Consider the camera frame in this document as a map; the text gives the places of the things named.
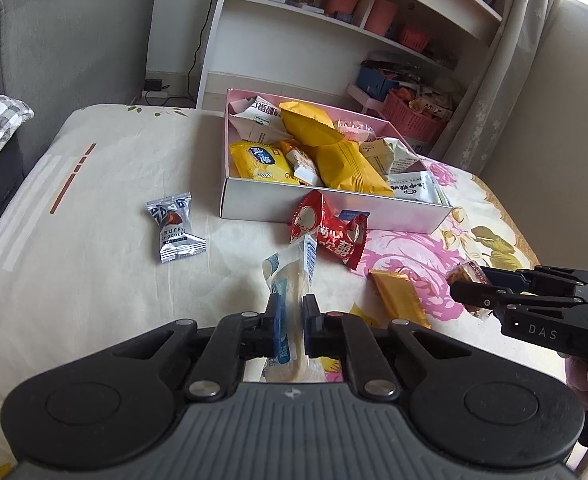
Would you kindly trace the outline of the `small pink candy cube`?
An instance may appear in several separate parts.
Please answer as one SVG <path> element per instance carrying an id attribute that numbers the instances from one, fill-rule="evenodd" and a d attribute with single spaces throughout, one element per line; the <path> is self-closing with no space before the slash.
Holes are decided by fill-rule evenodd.
<path id="1" fill-rule="evenodd" d="M 490 281 L 488 280 L 486 274 L 475 261 L 460 262 L 458 266 L 455 266 L 452 270 L 448 272 L 446 276 L 446 281 L 449 286 L 451 286 L 455 282 L 465 282 L 482 285 L 490 284 Z M 485 322 L 492 314 L 492 311 L 486 307 L 472 306 L 472 304 L 463 304 L 463 307 L 465 308 L 466 312 L 468 312 L 470 315 L 475 316 L 483 322 Z"/>

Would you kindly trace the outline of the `white milk bread packet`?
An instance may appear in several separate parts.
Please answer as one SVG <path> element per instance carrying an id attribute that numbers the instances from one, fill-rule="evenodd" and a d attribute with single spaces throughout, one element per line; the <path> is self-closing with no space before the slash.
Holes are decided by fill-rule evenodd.
<path id="1" fill-rule="evenodd" d="M 303 298 L 310 293 L 317 255 L 316 233 L 307 233 L 262 262 L 270 294 L 277 295 L 276 356 L 266 359 L 263 382 L 325 382 L 319 359 L 305 353 Z"/>

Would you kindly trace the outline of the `large yellow snack bag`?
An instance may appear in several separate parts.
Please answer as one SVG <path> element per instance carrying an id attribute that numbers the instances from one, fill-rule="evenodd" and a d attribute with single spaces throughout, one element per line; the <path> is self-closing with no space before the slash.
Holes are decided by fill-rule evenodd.
<path id="1" fill-rule="evenodd" d="M 327 188 L 360 194 L 393 197 L 394 192 L 352 141 L 311 148 L 320 178 Z"/>

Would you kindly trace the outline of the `white pecan kernel packet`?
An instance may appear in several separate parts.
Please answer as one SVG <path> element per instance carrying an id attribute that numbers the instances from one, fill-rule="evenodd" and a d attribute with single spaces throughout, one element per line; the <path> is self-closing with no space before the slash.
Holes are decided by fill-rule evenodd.
<path id="1" fill-rule="evenodd" d="M 273 144 L 291 140 L 281 118 L 280 108 L 262 96 L 250 96 L 230 103 L 231 125 L 244 141 Z"/>

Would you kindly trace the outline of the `gold red wrapped candy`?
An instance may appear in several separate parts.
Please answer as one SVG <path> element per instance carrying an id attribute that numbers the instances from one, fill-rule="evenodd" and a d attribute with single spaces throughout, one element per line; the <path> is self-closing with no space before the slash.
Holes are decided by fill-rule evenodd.
<path id="1" fill-rule="evenodd" d="M 430 328 L 422 302 L 412 281 L 396 272 L 371 270 L 369 278 L 382 298 L 383 306 L 390 318 L 401 318 Z"/>

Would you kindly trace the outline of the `silver truffle chocolate candy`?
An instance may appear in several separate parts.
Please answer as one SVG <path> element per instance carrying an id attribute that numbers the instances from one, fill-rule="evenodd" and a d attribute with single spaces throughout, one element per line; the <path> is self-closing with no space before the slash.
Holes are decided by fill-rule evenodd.
<path id="1" fill-rule="evenodd" d="M 149 200 L 145 206 L 160 230 L 160 262 L 168 263 L 206 252 L 206 240 L 192 231 L 190 192 Z"/>

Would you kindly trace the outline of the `small silver orange packet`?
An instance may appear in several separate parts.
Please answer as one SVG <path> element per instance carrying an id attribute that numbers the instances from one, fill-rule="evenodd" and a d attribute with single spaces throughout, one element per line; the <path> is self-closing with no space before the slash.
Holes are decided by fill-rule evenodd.
<path id="1" fill-rule="evenodd" d="M 277 146 L 290 164 L 294 179 L 303 185 L 322 185 L 317 166 L 299 146 L 285 140 L 280 140 Z"/>

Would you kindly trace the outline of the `yellow blue-label packet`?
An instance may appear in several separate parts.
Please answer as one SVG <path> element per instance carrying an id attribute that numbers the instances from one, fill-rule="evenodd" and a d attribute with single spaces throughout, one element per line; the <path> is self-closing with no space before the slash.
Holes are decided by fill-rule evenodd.
<path id="1" fill-rule="evenodd" d="M 283 153 L 274 146 L 250 141 L 234 142 L 229 152 L 240 178 L 298 185 Z"/>

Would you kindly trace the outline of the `floral tablecloth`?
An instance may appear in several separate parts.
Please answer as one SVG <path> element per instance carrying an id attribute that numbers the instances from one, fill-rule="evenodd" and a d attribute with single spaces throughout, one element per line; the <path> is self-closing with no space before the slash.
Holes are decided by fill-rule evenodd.
<path id="1" fill-rule="evenodd" d="M 0 220 L 0 408 L 23 380 L 176 318 L 202 326 L 260 311 L 262 262 L 288 244 L 279 223 L 219 214 L 224 120 L 196 110 L 93 105 L 70 115 Z M 387 318 L 369 272 L 411 280 L 432 326 L 556 378 L 554 353 L 504 338 L 472 318 L 446 281 L 464 260 L 530 268 L 536 256 L 477 177 L 428 162 L 452 211 L 430 235 L 375 231 L 358 269 L 320 250 L 312 290 L 323 310 Z M 190 220 L 206 252 L 160 262 L 149 200 L 190 192 Z M 0 427 L 0 477 L 14 458 Z"/>

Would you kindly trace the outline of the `white green carton packet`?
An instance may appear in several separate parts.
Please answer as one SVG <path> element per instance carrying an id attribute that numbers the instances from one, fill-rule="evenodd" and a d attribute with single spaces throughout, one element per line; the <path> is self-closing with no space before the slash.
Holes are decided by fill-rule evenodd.
<path id="1" fill-rule="evenodd" d="M 419 160 L 404 142 L 395 138 L 366 141 L 359 149 L 364 158 L 384 178 L 391 174 L 401 174 Z"/>

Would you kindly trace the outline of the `pink plastic basket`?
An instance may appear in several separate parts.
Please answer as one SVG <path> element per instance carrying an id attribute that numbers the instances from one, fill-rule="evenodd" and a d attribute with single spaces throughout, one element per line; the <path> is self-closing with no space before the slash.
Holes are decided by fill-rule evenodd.
<path id="1" fill-rule="evenodd" d="M 446 127 L 446 122 L 413 110 L 397 94 L 388 92 L 382 116 L 406 138 L 433 144 Z"/>

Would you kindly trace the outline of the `blue storage bin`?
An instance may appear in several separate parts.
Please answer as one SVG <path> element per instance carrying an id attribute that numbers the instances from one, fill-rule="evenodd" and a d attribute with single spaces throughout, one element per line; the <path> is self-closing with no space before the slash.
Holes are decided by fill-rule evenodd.
<path id="1" fill-rule="evenodd" d="M 399 87 L 396 76 L 397 74 L 390 70 L 363 65 L 360 67 L 356 86 L 371 99 L 384 102 L 388 92 Z"/>

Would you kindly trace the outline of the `curtain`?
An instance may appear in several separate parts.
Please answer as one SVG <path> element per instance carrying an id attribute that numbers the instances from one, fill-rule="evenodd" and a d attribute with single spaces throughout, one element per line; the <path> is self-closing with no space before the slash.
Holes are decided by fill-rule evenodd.
<path id="1" fill-rule="evenodd" d="M 506 128 L 561 0 L 498 0 L 502 21 L 432 159 L 480 174 Z"/>

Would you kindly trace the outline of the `white bookshelf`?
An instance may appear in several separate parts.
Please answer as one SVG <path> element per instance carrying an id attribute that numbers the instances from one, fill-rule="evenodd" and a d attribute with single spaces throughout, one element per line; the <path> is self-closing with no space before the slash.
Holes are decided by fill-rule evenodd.
<path id="1" fill-rule="evenodd" d="M 385 36 L 364 29 L 375 0 L 326 15 L 326 0 L 216 0 L 196 105 L 223 110 L 230 89 L 349 107 L 347 87 L 367 58 L 414 68 L 439 88 L 468 88 L 501 23 L 484 0 L 390 0 Z M 398 44 L 401 27 L 423 30 L 422 53 Z"/>

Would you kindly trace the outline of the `grey sofa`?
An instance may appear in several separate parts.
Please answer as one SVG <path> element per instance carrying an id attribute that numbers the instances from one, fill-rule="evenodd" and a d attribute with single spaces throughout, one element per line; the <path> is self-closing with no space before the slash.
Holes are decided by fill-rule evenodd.
<path id="1" fill-rule="evenodd" d="M 141 92 L 154 0 L 0 0 L 0 94 L 35 113 L 0 152 L 0 216 L 66 118 Z"/>

